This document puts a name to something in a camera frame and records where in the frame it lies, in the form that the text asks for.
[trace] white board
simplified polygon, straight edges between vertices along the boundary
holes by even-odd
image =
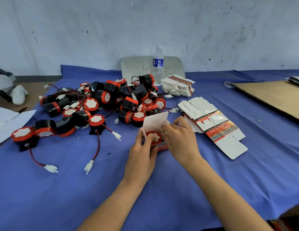
[[[127,82],[131,82],[132,76],[144,75],[153,71],[153,57],[124,57],[121,61],[122,76]],[[164,68],[162,79],[170,75],[180,75],[184,78],[185,72],[181,60],[178,57],[164,57]]]

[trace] white wall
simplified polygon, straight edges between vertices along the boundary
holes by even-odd
[[[299,0],[0,0],[0,67],[121,69],[165,55],[185,71],[299,69]]]

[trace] handwritten number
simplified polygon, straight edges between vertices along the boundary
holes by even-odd
[[[147,68],[147,66],[146,66],[146,69],[144,69],[144,66],[143,66],[143,69],[142,69],[143,71],[146,71],[146,73],[147,73],[147,71],[149,70],[148,68]]]

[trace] bottle label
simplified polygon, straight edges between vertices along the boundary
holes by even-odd
[[[153,67],[163,67],[163,60],[164,59],[153,58]]]

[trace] unfolded box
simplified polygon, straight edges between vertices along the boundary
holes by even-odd
[[[213,104],[195,97],[178,104],[194,132],[205,133],[229,158],[235,159],[248,150],[239,141],[243,132]]]

